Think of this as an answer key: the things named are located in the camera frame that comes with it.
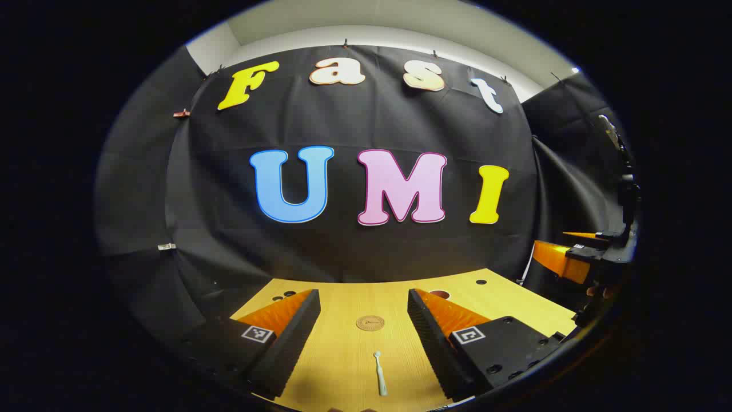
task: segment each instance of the yellow letter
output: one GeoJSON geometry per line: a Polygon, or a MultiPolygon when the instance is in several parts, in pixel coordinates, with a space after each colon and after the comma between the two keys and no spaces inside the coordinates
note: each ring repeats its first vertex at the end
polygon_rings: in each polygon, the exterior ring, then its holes
{"type": "Polygon", "coordinates": [[[483,178],[478,208],[470,214],[471,223],[494,224],[498,221],[498,198],[501,187],[508,179],[508,171],[500,166],[481,166],[478,174],[483,178]]]}
{"type": "Polygon", "coordinates": [[[410,60],[404,63],[404,81],[415,89],[432,90],[439,92],[445,87],[445,81],[442,77],[437,76],[442,73],[442,69],[434,63],[421,62],[419,60],[410,60]]]}
{"type": "Polygon", "coordinates": [[[361,74],[361,63],[348,57],[321,60],[315,66],[323,67],[310,74],[310,81],[315,84],[358,84],[366,79],[366,76],[361,74]]]}
{"type": "Polygon", "coordinates": [[[231,84],[224,100],[219,103],[219,110],[236,106],[249,100],[247,86],[249,86],[250,90],[256,89],[262,84],[262,81],[264,81],[264,72],[262,70],[273,72],[279,68],[280,63],[269,62],[234,73],[234,75],[231,76],[234,78],[234,82],[231,84]]]}

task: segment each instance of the clip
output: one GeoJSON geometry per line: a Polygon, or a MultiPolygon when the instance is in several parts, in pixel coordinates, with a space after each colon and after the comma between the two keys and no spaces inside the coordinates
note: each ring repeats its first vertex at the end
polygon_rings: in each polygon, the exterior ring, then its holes
{"type": "Polygon", "coordinates": [[[190,116],[190,112],[188,110],[186,110],[185,108],[183,109],[183,111],[177,111],[177,112],[173,113],[173,117],[188,117],[188,116],[190,116]]]}

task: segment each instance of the black fabric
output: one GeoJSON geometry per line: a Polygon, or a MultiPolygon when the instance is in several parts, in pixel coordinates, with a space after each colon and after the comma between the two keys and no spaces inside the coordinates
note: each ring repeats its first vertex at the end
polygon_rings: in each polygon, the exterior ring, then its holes
{"type": "Polygon", "coordinates": [[[104,255],[171,242],[165,228],[165,170],[181,123],[173,113],[190,107],[202,80],[181,47],[120,111],[100,156],[94,193],[94,222],[104,255]]]}
{"type": "MultiPolygon", "coordinates": [[[[621,231],[619,157],[597,116],[607,116],[629,148],[630,140],[600,92],[579,73],[523,102],[523,108],[539,174],[535,238],[571,246],[581,241],[562,232],[621,231]]],[[[584,297],[585,288],[533,261],[523,285],[571,309],[584,297]]]]}
{"type": "Polygon", "coordinates": [[[518,98],[494,76],[395,48],[303,48],[221,70],[203,83],[191,111],[178,130],[168,166],[167,219],[185,254],[243,276],[320,282],[393,282],[486,267],[511,279],[523,273],[534,239],[536,166],[518,98]],[[367,80],[353,86],[308,81],[317,61],[337,56],[357,59],[367,80]],[[445,89],[407,87],[403,65],[411,59],[439,65],[445,89]],[[246,103],[217,110],[232,74],[273,60],[280,68],[248,92],[246,103]],[[503,114],[486,107],[471,77],[485,79],[496,90],[503,114]],[[266,149],[286,150],[284,195],[300,202],[307,186],[297,151],[321,144],[335,149],[328,162],[325,211],[304,224],[267,218],[256,201],[249,157],[266,149]],[[356,156],[370,148],[391,150],[405,174],[422,152],[445,155],[446,218],[436,224],[392,218],[379,227],[359,225],[365,169],[356,156]],[[477,171],[485,164],[510,173],[494,225],[468,221],[482,185],[477,171]]]}

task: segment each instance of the white wall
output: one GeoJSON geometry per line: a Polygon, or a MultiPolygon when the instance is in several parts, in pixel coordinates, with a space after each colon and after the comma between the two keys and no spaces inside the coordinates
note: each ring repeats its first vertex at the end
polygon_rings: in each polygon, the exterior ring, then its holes
{"type": "Polygon", "coordinates": [[[205,74],[218,70],[239,48],[228,23],[223,22],[186,44],[188,53],[205,74]]]}
{"type": "Polygon", "coordinates": [[[225,60],[224,66],[235,65],[278,51],[322,45],[342,45],[345,38],[348,39],[349,45],[379,45],[428,54],[432,54],[432,50],[435,50],[438,56],[445,59],[475,67],[494,76],[507,76],[508,82],[513,86],[521,102],[544,89],[515,68],[472,48],[428,34],[380,26],[315,27],[267,37],[238,47],[225,60]]]}

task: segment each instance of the black curtain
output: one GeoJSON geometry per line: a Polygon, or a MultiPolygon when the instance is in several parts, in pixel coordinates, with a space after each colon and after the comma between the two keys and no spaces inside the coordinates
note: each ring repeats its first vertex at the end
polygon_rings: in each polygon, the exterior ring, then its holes
{"type": "MultiPolygon", "coordinates": [[[[629,149],[630,140],[600,92],[578,73],[523,102],[523,109],[539,173],[536,239],[572,246],[581,239],[562,232],[622,231],[619,157],[598,116],[616,126],[629,149]]],[[[535,260],[523,285],[570,309],[585,300],[586,287],[557,279],[535,260]]]]}
{"type": "MultiPolygon", "coordinates": [[[[519,279],[535,239],[561,243],[563,230],[596,232],[617,221],[611,172],[616,158],[609,139],[596,139],[592,129],[592,116],[599,113],[619,125],[581,76],[522,105],[499,78],[396,48],[303,48],[207,78],[180,48],[130,98],[108,137],[97,177],[100,245],[123,299],[163,340],[208,317],[229,315],[272,278],[393,282],[489,268],[519,279]],[[320,86],[308,81],[317,61],[339,56],[358,60],[366,80],[320,86]],[[412,59],[436,63],[446,87],[407,87],[403,65],[412,59]],[[249,101],[217,110],[234,73],[270,61],[280,68],[248,91],[249,101]],[[475,77],[496,90],[502,114],[485,105],[469,83],[475,77]],[[173,118],[183,108],[191,116],[173,118]],[[300,202],[307,183],[297,151],[323,144],[335,149],[325,211],[304,224],[266,217],[249,157],[272,148],[287,151],[283,194],[300,202]],[[446,218],[435,224],[410,218],[358,224],[365,168],[356,156],[370,148],[390,150],[405,175],[421,153],[445,155],[446,218]],[[477,206],[482,165],[510,173],[500,218],[492,225],[468,220],[477,206]],[[157,250],[166,243],[176,249],[157,250]]],[[[391,213],[388,205],[385,210],[391,213]]],[[[567,291],[576,289],[535,262],[525,285],[565,306],[572,305],[567,291]]]]}

